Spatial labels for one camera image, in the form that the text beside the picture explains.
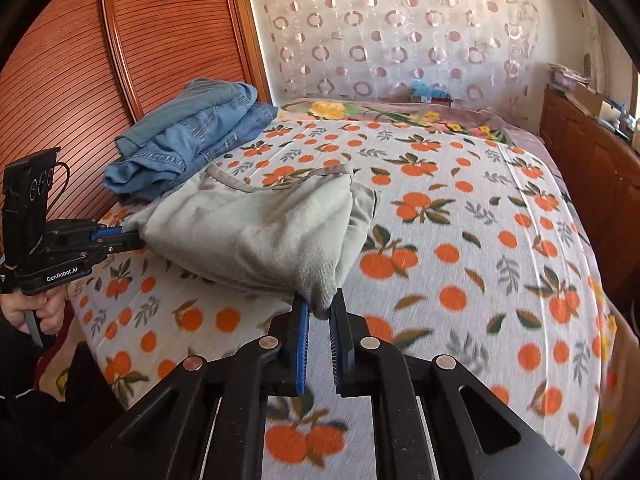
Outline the person left hand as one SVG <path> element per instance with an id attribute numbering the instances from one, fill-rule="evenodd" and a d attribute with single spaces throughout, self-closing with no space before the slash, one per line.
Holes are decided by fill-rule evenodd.
<path id="1" fill-rule="evenodd" d="M 1 295 L 1 311 L 6 320 L 23 333 L 28 333 L 25 313 L 32 312 L 40 319 L 40 330 L 47 335 L 57 334 L 64 323 L 67 299 L 64 286 L 50 289 L 37 296 L 25 296 L 19 289 Z"/>

